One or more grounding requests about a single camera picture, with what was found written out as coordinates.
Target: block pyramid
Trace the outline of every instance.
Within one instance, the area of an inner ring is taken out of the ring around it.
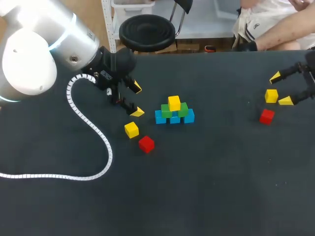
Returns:
[[[168,97],[168,104],[162,104],[161,110],[155,111],[156,124],[166,124],[167,119],[171,124],[194,123],[195,115],[192,109],[189,109],[187,103],[181,103],[179,96]]]

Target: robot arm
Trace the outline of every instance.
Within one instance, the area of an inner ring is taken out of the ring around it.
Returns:
[[[57,77],[52,55],[76,71],[98,51],[95,35],[57,0],[0,0],[0,16],[0,104],[48,90]]]
[[[107,90],[111,102],[128,115],[144,114],[118,91],[122,82],[134,93],[141,91],[129,76],[135,67],[133,53],[99,48],[99,39],[58,0],[0,0],[0,16],[8,24],[0,44],[0,104],[48,90],[57,76],[52,54],[69,69],[94,76],[95,85]]]
[[[303,75],[307,88],[303,92],[292,94],[279,100],[280,105],[297,105],[308,98],[315,97],[315,52],[309,52],[305,56],[306,64],[298,62],[294,66],[278,71],[271,79],[270,83],[275,84],[287,79],[289,76],[300,73]]]

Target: green cube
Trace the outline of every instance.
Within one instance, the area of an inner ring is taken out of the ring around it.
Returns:
[[[178,111],[178,117],[186,117],[188,116],[188,106],[187,106],[187,103],[184,102],[181,104],[181,110]]]
[[[161,105],[162,118],[172,118],[172,112],[169,110],[168,104]]]

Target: chair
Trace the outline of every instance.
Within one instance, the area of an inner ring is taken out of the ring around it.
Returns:
[[[184,18],[189,14],[193,0],[174,0],[170,20],[157,15],[138,15],[124,21],[119,29],[121,42],[129,49],[151,53],[163,50],[175,42],[180,34]],[[177,5],[184,11],[179,29],[175,32],[172,24]]]

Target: yellow cube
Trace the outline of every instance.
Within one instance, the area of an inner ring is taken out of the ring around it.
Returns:
[[[126,124],[125,131],[130,139],[139,135],[139,128],[134,122]]]
[[[265,99],[266,103],[276,103],[278,100],[278,92],[276,89],[267,89]]]
[[[179,99],[179,96],[168,97],[168,108],[171,112],[181,110],[181,101]]]

